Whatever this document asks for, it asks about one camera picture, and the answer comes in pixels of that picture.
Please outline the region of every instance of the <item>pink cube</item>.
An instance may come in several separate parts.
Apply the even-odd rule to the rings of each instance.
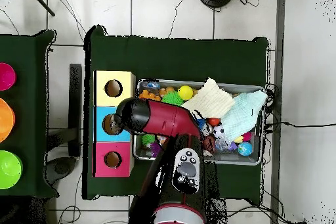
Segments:
[[[129,177],[134,166],[132,142],[95,143],[93,177]]]

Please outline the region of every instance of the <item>green tablecloth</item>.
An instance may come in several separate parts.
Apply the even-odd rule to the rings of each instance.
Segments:
[[[16,154],[23,163],[20,180],[10,189],[0,190],[0,196],[57,195],[43,176],[47,149],[46,52],[53,38],[53,31],[35,36],[0,35],[0,62],[10,64],[17,76],[10,89],[0,91],[0,97],[15,113],[15,125],[0,143],[0,150]]]
[[[95,26],[85,37],[85,119],[83,149],[83,197],[138,194],[150,161],[136,160],[131,176],[93,177],[93,71],[131,71],[140,78],[205,81],[264,86],[267,39],[254,41],[157,39],[106,36]],[[258,204],[261,165],[218,165],[220,197],[248,198]]]

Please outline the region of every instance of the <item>green spiky ball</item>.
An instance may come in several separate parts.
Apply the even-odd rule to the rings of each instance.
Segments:
[[[183,99],[181,99],[181,97],[179,96],[179,93],[176,91],[167,93],[162,98],[162,102],[169,103],[172,105],[177,105],[177,106],[181,106],[184,103]]]
[[[141,141],[143,145],[153,143],[155,141],[155,136],[154,134],[145,134],[141,137]]]

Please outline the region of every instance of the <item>green bowl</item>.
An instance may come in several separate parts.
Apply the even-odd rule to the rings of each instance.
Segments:
[[[15,185],[21,174],[21,159],[11,152],[0,150],[0,189],[9,189]]]

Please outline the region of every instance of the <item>shape sorter box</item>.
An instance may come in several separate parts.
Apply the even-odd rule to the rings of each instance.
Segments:
[[[103,121],[106,116],[110,114],[115,114],[117,108],[116,107],[108,107],[108,106],[97,106],[95,108],[96,112],[96,142],[132,142],[132,135],[123,130],[119,135],[110,135],[105,132],[103,128]]]
[[[135,76],[131,72],[96,70],[96,105],[114,106],[135,94]],[[119,86],[120,94],[109,96],[107,86],[114,83]]]
[[[117,154],[121,160],[118,167],[111,168],[106,159],[109,153]],[[94,177],[129,177],[134,166],[132,143],[102,142],[95,144],[96,172]]]

